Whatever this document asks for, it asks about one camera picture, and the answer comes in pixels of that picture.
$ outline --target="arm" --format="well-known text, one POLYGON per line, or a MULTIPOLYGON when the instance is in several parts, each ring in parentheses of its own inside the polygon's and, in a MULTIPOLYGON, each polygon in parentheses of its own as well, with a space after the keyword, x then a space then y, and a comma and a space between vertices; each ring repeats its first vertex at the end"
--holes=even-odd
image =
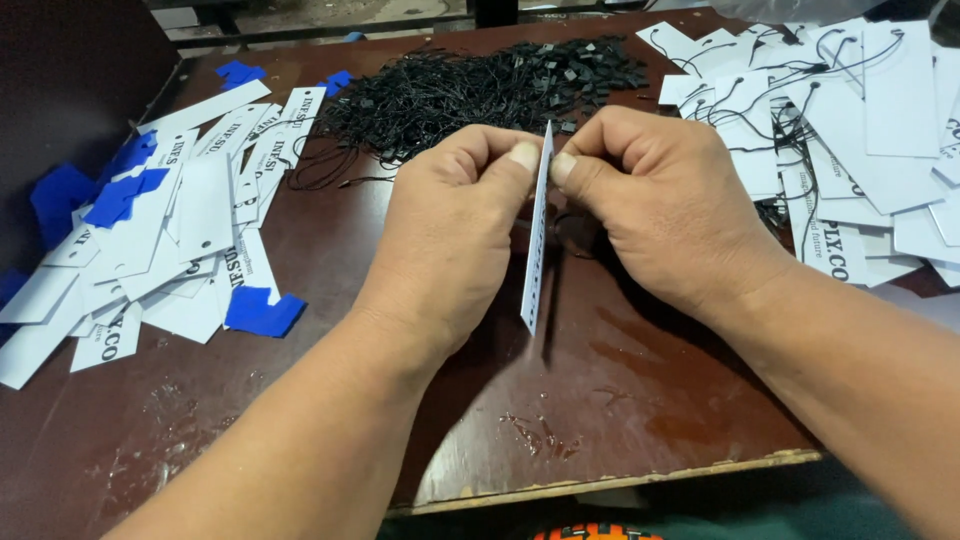
POLYGON ((374 538, 427 384, 503 282, 536 141, 471 126, 401 167, 352 311, 108 537, 374 538))
POLYGON ((604 108, 551 178, 635 280, 727 340, 918 531, 955 535, 960 336, 790 257, 704 124, 604 108))

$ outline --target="brown table surface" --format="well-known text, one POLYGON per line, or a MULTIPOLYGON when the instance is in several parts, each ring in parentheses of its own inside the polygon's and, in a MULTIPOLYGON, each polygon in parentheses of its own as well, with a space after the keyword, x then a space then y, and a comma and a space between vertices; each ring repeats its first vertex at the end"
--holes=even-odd
MULTIPOLYGON (((662 20, 691 37, 747 26, 687 10, 432 38, 488 53, 522 39, 628 35, 626 50, 649 63, 652 87, 640 93, 657 96, 664 71, 676 68, 634 32, 662 20)), ((216 94, 222 81, 213 69, 228 60, 266 69, 274 91, 266 100, 282 104, 295 86, 341 69, 373 74, 423 40, 207 56, 192 67, 175 109, 216 94)), ((612 102, 656 103, 631 91, 612 102)), ((558 138, 558 148, 564 142, 558 138)), ((0 388, 0 537, 99 537, 182 471, 348 311, 390 193, 387 183, 280 189, 264 244, 281 292, 309 303, 285 339, 219 331, 202 346, 145 325, 134 357, 70 375, 69 340, 22 391, 0 388)), ((586 260, 554 250, 547 260, 538 338, 518 316, 516 260, 487 319, 430 386, 394 495, 398 511, 819 458, 817 441, 719 338, 639 289, 609 254, 586 260)), ((942 286, 929 269, 903 282, 925 294, 942 286)))

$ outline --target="right hand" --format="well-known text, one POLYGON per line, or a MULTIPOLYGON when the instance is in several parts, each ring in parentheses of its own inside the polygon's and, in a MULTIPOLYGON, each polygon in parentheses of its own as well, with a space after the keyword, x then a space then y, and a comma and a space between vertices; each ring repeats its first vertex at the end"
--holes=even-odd
POLYGON ((553 159, 550 178, 600 219, 640 285, 702 321, 799 264, 700 122, 604 107, 553 159))

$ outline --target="pile of white tags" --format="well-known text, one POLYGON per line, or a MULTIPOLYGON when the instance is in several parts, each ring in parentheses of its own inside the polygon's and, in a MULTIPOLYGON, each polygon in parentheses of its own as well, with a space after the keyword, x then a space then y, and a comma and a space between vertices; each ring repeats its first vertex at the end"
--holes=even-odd
POLYGON ((786 204, 798 259, 873 287, 925 258, 960 285, 960 50, 926 21, 787 27, 636 34, 687 73, 660 103, 716 128, 754 201, 786 204))
POLYGON ((0 349, 0 383, 22 387, 67 336, 79 338, 71 371, 133 355, 142 323, 206 343, 238 284, 279 300, 260 227, 324 89, 252 103, 270 93, 253 81, 138 128, 156 132, 153 154, 111 181, 167 169, 163 181, 112 227, 85 223, 91 206, 74 212, 73 233, 0 310, 0 323, 22 325, 0 349))

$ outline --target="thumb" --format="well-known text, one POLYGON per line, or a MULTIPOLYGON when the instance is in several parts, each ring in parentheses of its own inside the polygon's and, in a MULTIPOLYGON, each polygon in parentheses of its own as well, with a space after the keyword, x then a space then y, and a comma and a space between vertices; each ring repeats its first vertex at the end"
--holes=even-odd
POLYGON ((587 207, 600 219, 606 205, 616 197, 614 183, 623 176, 613 165, 591 156, 574 157, 564 152, 550 163, 551 182, 563 195, 587 207))
POLYGON ((487 166, 477 186, 513 219, 527 200, 539 164, 540 148, 532 142, 519 142, 510 152, 487 166))

